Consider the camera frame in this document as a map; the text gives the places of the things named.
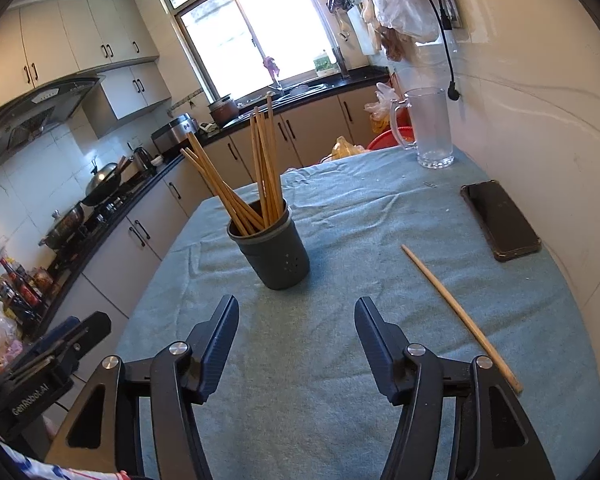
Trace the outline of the red plastic basin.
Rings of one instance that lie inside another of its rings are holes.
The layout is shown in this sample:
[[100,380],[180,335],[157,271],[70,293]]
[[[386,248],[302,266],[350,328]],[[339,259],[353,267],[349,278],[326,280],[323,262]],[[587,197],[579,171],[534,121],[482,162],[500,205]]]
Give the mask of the red plastic basin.
[[[399,132],[405,142],[411,143],[415,141],[414,131],[412,127],[399,127]],[[371,140],[366,148],[370,151],[383,150],[384,148],[393,148],[398,145],[398,141],[394,137],[391,130],[378,134],[375,139]]]

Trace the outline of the kitchen cabinets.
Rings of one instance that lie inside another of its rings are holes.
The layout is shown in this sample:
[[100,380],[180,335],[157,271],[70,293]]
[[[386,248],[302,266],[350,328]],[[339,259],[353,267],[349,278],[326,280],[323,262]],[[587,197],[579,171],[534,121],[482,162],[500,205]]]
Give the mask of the kitchen cabinets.
[[0,18],[0,110],[49,84],[99,82],[82,102],[106,136],[170,99],[134,0],[44,0]]
[[[377,84],[386,70],[367,67],[347,80],[330,78],[275,107],[277,157],[283,170],[322,162],[338,136],[353,144],[373,140],[370,115]],[[99,310],[109,315],[110,335],[90,352],[76,372],[82,385],[98,358],[112,350],[158,266],[188,219],[211,192],[202,177],[179,154],[156,174],[140,174],[123,194],[120,208],[107,218],[68,266],[41,330],[47,332],[71,315],[86,318]]]

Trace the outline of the black utensil holder cup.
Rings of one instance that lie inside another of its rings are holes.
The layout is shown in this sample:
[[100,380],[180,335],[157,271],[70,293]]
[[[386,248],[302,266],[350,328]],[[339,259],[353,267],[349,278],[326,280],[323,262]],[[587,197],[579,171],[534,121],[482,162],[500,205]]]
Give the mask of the black utensil holder cup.
[[309,255],[283,200],[282,216],[263,231],[242,236],[233,220],[227,235],[237,244],[260,281],[269,289],[284,290],[302,282],[310,272]]

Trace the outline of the bundle chopstick two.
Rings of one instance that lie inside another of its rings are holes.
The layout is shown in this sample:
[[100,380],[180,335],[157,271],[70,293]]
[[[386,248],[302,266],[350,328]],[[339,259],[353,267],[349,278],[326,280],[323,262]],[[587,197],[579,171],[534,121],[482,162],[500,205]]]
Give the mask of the bundle chopstick two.
[[[257,112],[258,112],[258,110],[254,110],[253,111],[253,115],[256,116],[256,118],[257,118]],[[261,158],[262,158],[261,170],[262,170],[262,176],[264,177],[264,160],[263,160],[263,157],[262,157],[262,153],[261,153]]]

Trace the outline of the lower kitchen cabinets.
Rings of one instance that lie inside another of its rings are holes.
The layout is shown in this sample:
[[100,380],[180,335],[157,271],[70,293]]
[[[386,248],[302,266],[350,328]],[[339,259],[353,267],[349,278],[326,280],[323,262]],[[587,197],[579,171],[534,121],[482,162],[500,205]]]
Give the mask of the lower kitchen cabinets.
[[[330,78],[275,107],[277,157],[283,170],[322,162],[338,136],[353,144],[373,140],[370,115],[377,84],[386,70],[367,67],[347,80]],[[211,192],[202,177],[179,154],[156,174],[140,174],[123,194],[120,208],[107,218],[68,266],[41,330],[47,332],[71,315],[86,318],[99,310],[109,315],[110,335],[90,352],[76,372],[82,385],[98,358],[112,350],[158,266],[188,219]]]

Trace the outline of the steel pot on stove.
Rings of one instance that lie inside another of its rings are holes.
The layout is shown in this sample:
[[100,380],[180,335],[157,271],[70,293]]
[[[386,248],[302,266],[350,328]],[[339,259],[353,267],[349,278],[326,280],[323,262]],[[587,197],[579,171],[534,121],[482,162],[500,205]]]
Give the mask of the steel pot on stove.
[[82,226],[84,221],[83,206],[80,202],[77,202],[63,214],[55,210],[53,218],[55,219],[54,225],[40,239],[38,246],[46,246],[51,250],[58,250]]

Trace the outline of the brown clay pot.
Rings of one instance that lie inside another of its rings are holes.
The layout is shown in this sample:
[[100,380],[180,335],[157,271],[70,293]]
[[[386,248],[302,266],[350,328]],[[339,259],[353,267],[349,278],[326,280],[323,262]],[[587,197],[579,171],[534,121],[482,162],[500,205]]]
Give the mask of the brown clay pot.
[[236,102],[228,94],[208,105],[210,116],[219,128],[225,127],[240,115]]

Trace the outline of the window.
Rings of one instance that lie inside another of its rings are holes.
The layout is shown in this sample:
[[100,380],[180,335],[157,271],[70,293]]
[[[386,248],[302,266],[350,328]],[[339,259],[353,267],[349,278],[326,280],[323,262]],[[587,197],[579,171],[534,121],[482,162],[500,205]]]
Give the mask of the window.
[[317,0],[163,0],[211,101],[339,72]]

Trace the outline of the plastic bag on floor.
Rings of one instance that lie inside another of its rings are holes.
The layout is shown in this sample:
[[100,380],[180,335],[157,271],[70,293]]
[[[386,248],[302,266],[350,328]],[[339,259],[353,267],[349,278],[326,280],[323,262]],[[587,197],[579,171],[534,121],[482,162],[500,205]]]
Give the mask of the plastic bag on floor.
[[399,96],[391,86],[378,82],[375,86],[376,101],[366,103],[364,110],[370,116],[370,128],[373,134],[381,134],[390,128],[390,110]]

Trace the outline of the bundle chopstick one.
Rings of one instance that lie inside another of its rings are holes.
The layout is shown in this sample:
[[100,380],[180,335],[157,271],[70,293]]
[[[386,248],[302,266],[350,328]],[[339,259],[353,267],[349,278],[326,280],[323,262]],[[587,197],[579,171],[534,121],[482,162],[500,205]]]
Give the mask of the bundle chopstick one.
[[264,177],[262,176],[261,170],[261,143],[257,125],[256,116],[250,117],[250,138],[251,138],[251,149],[252,158],[254,163],[254,170],[256,170],[256,178],[259,191],[259,200],[261,207],[261,214],[263,218],[263,226],[267,228],[270,225],[270,218],[268,218],[268,201],[266,200],[266,184]]

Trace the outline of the bundle chopstick four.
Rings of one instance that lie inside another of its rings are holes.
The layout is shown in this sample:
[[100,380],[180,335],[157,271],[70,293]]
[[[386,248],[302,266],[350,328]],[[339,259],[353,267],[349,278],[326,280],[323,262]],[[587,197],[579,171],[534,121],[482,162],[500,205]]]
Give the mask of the bundle chopstick four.
[[260,142],[260,150],[264,160],[264,180],[266,183],[266,203],[268,204],[268,215],[270,216],[271,223],[275,223],[279,216],[279,208],[277,205],[277,193],[276,186],[272,174],[272,166],[270,153],[268,152],[268,136],[266,135],[266,122],[264,115],[257,112],[257,127]]

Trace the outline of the black smartphone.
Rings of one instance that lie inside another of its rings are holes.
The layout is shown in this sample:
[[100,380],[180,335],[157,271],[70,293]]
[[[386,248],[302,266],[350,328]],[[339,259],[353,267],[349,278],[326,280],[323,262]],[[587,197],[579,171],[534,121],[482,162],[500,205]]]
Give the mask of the black smartphone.
[[463,185],[460,196],[478,222],[496,261],[506,262],[541,250],[538,234],[498,181]]

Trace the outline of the sauce bottles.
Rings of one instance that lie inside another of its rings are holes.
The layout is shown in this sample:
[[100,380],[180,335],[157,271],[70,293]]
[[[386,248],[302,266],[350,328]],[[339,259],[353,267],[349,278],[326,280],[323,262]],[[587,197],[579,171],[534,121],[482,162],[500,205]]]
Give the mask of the sauce bottles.
[[28,271],[13,258],[0,259],[0,373],[34,339],[57,294],[45,269]]

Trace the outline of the silver rice cooker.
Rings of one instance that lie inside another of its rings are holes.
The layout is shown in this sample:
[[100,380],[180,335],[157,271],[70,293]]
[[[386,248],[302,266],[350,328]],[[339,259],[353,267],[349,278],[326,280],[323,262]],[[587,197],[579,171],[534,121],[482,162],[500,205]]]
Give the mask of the silver rice cooker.
[[189,133],[196,133],[199,129],[198,122],[189,114],[181,114],[156,130],[151,136],[151,141],[157,151],[164,155],[178,148],[188,140]]

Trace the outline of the clear glass pitcher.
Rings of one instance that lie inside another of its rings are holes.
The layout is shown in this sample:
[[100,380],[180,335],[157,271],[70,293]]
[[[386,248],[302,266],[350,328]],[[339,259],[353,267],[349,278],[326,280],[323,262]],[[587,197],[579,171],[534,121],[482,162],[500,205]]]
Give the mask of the clear glass pitcher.
[[[399,131],[398,111],[408,110],[414,140],[407,142]],[[404,150],[415,150],[420,166],[443,169],[454,162],[446,93],[441,88],[408,90],[401,101],[389,108],[390,129],[394,140]]]

